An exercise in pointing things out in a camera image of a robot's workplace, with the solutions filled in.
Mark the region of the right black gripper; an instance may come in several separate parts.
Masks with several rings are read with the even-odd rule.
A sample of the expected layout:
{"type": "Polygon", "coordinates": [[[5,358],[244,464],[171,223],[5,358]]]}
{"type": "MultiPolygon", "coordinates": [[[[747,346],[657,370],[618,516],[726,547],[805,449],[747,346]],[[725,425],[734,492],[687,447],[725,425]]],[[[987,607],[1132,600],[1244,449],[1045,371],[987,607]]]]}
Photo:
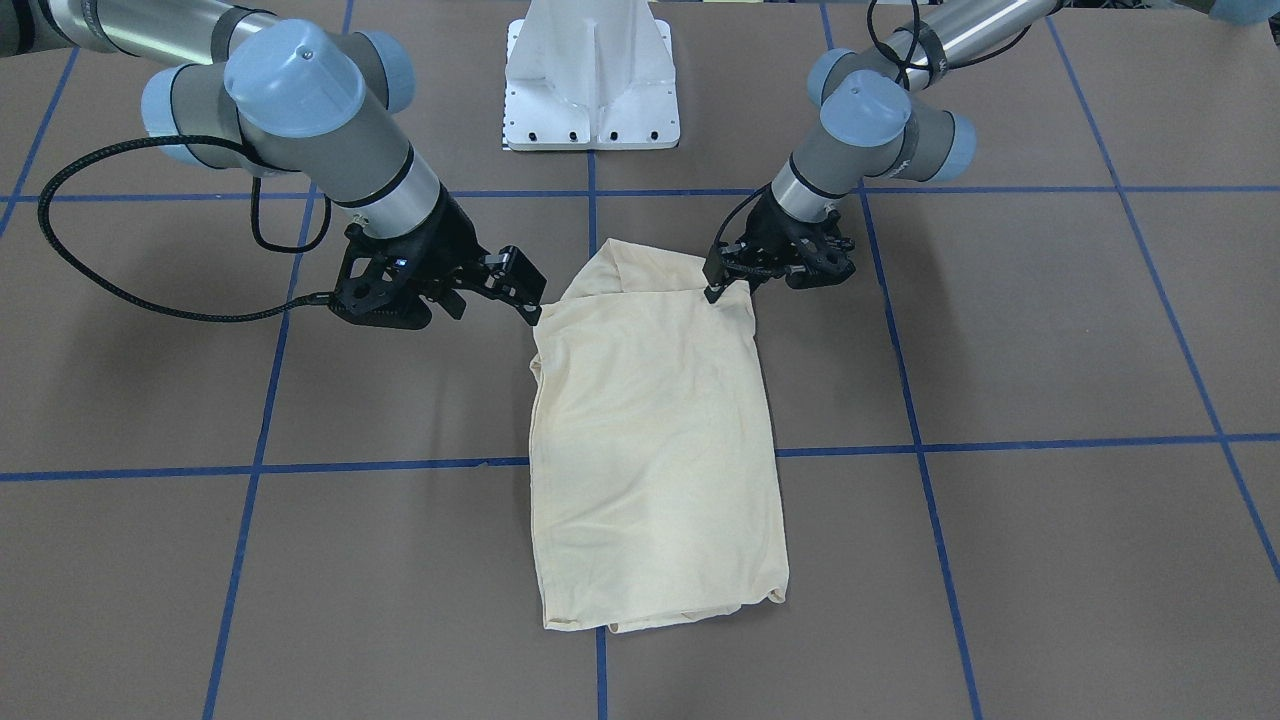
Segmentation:
{"type": "Polygon", "coordinates": [[[407,261],[401,297],[415,311],[429,304],[463,311],[458,282],[466,281],[472,292],[511,306],[530,327],[541,318],[547,278],[518,247],[486,255],[474,223],[447,187],[440,187],[428,218],[399,240],[399,255],[407,261]]]}

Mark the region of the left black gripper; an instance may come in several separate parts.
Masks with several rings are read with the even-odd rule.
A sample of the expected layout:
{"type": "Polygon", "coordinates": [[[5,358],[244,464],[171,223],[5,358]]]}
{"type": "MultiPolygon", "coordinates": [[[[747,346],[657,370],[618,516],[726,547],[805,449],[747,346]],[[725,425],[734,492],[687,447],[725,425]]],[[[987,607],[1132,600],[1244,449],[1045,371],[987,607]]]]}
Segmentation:
{"type": "Polygon", "coordinates": [[[703,266],[707,278],[703,293],[709,304],[717,304],[736,281],[746,282],[754,293],[762,281],[785,278],[785,260],[791,255],[783,231],[787,217],[795,219],[765,190],[748,214],[739,242],[717,240],[710,245],[703,266]]]}

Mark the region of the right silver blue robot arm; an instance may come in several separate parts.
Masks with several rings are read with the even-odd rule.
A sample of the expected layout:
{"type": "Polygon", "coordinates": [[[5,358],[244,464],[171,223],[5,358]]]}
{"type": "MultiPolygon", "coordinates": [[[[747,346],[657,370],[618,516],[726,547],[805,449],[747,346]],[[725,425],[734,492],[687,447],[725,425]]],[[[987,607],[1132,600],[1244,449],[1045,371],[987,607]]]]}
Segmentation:
{"type": "Polygon", "coordinates": [[[402,47],[383,32],[338,35],[306,19],[224,1],[5,1],[3,55],[78,47],[164,64],[143,88],[146,135],[95,150],[42,188],[37,222],[50,247],[116,297],[151,313],[220,323],[140,299],[93,272],[58,238],[56,192],[76,173],[141,149],[164,149],[209,169],[252,178],[250,224],[261,182],[306,176],[324,197],[319,237],[344,213],[347,246],[335,288],[289,301],[324,306],[356,325],[420,331],[438,306],[465,314],[465,292],[512,306],[530,325],[541,315],[544,275],[516,247],[486,251],[472,222],[394,115],[416,81],[402,47]]]}

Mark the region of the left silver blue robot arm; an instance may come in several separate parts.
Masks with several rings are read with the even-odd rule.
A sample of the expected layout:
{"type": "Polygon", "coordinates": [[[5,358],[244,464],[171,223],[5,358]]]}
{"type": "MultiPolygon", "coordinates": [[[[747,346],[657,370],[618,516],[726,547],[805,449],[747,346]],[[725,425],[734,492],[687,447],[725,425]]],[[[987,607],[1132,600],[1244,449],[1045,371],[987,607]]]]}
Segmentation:
{"type": "Polygon", "coordinates": [[[1105,15],[1066,1],[947,1],[812,68],[817,119],[716,237],[699,300],[844,283],[851,195],[1277,196],[1274,1],[1105,15]]]}

